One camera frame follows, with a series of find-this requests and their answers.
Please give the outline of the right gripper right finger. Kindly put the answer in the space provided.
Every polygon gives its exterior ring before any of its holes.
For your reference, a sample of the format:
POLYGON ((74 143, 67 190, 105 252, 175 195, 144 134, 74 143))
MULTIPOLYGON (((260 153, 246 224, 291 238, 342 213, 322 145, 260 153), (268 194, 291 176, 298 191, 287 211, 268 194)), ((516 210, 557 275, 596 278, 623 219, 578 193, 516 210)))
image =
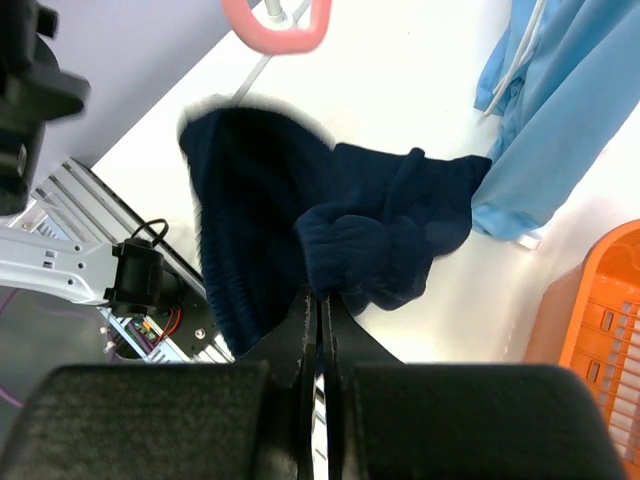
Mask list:
POLYGON ((320 302, 320 327, 329 477, 359 479, 363 434, 354 371, 361 365, 402 362, 357 323, 339 294, 320 302))

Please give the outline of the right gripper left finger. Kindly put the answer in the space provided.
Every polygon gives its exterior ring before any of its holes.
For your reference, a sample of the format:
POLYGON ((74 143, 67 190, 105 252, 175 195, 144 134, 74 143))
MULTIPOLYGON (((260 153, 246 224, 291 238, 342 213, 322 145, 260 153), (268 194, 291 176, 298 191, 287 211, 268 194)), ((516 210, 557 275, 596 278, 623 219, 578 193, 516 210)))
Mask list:
POLYGON ((312 430, 317 353, 317 302, 296 294, 284 320, 243 355, 267 377, 254 448, 254 479, 312 479, 312 430))

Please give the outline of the navy blue shorts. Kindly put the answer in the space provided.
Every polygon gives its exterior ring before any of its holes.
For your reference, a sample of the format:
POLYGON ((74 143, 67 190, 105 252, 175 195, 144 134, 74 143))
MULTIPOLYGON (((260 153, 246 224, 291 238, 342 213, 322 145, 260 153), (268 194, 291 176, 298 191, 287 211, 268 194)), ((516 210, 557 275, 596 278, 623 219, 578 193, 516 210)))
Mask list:
POLYGON ((350 312, 423 295, 433 261, 457 250, 488 158, 430 159, 347 143, 272 110, 217 107, 179 147, 199 205, 207 300, 235 357, 284 319, 297 292, 338 293, 350 312))

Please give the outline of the pink hanger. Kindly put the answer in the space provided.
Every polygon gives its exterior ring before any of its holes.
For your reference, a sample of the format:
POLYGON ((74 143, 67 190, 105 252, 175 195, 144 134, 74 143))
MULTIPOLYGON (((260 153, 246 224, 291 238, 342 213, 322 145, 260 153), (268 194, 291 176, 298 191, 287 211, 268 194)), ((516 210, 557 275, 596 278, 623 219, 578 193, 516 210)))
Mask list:
POLYGON ((310 23, 306 29, 271 29, 252 13, 246 1, 222 1, 222 9, 232 30, 252 50, 265 55, 311 52, 324 40, 330 19, 331 0, 312 1, 310 23))

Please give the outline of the light blue shorts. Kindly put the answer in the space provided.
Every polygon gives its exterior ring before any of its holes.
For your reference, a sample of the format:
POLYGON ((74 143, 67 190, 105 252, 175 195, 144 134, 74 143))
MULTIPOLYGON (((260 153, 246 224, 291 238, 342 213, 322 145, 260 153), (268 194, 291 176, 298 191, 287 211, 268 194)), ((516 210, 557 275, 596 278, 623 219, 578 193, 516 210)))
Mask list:
POLYGON ((512 2, 476 85, 500 122, 474 230, 512 241, 545 225, 638 102, 638 2, 512 2))

